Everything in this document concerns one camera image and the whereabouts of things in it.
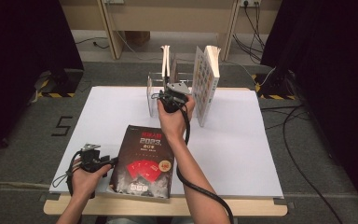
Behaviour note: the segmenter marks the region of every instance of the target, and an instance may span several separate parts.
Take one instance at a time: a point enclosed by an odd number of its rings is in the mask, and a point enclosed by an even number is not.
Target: person's left hand
[[[101,177],[106,174],[112,166],[107,164],[94,173],[89,173],[81,168],[74,170],[72,177],[72,186],[74,189],[74,196],[90,196],[97,188]]]

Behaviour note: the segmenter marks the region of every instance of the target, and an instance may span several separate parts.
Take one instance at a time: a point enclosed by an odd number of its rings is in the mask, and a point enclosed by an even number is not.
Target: yellow black tape
[[[62,98],[62,97],[74,97],[74,93],[57,93],[57,92],[40,92],[39,97],[51,97],[51,98]]]
[[[259,98],[273,99],[273,100],[295,100],[296,99],[296,97],[290,92],[290,90],[287,90],[287,92],[285,92],[285,93],[280,92],[280,94],[264,94],[261,91],[261,86],[260,86],[262,83],[257,82],[256,78],[257,78],[257,75],[252,75],[252,79],[255,81],[255,92]]]

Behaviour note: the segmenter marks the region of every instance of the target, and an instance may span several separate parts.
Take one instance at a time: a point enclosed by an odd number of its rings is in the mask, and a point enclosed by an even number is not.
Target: power strip
[[[241,0],[240,7],[245,7],[245,1],[248,2],[248,7],[256,7],[257,4],[260,7],[261,0]]]

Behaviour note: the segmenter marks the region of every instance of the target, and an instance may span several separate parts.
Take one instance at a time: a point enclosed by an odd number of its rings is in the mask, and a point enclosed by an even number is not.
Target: person's right hand
[[[183,106],[182,109],[185,111],[187,110],[188,120],[191,121],[196,103],[192,96],[188,95],[187,100],[186,106]],[[167,113],[162,102],[158,100],[158,117],[161,130],[168,140],[183,139],[186,123],[180,110],[177,110],[174,113]]]

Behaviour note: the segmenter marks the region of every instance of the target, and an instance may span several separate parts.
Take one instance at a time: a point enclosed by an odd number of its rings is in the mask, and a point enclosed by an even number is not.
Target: table surface
[[[216,192],[232,206],[234,216],[285,215],[286,205],[275,203],[283,198],[282,189],[255,92],[217,89],[205,126],[201,128],[196,119],[191,121],[189,148]],[[56,177],[64,173],[70,159],[84,146],[85,140],[102,145],[101,156],[117,155],[129,124],[159,127],[158,118],[149,116],[146,88],[94,87]],[[122,199],[108,194],[106,187],[110,175],[111,172],[100,181],[97,197],[89,201],[84,214],[189,216],[183,187],[176,175],[172,180],[172,198],[166,203]],[[60,214],[70,198],[65,194],[68,189],[61,184],[58,188],[50,187],[50,191],[63,195],[58,201],[47,200],[45,212]],[[118,208],[117,203],[126,206]],[[132,204],[145,210],[131,209]],[[149,211],[150,208],[156,209],[153,211],[157,214]]]

